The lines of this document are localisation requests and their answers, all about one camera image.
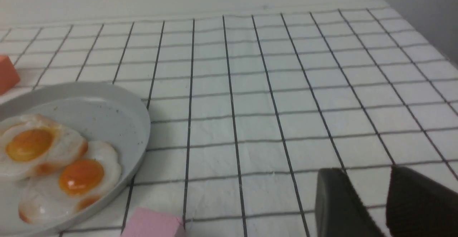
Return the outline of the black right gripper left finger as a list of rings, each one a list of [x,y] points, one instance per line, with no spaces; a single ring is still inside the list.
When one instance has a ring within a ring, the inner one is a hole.
[[[317,174],[315,201],[319,237],[384,237],[363,205],[348,175],[339,168]]]

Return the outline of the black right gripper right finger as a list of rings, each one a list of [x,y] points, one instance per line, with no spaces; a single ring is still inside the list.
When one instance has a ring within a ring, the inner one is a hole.
[[[457,192],[410,168],[392,166],[386,225],[393,237],[456,237]]]

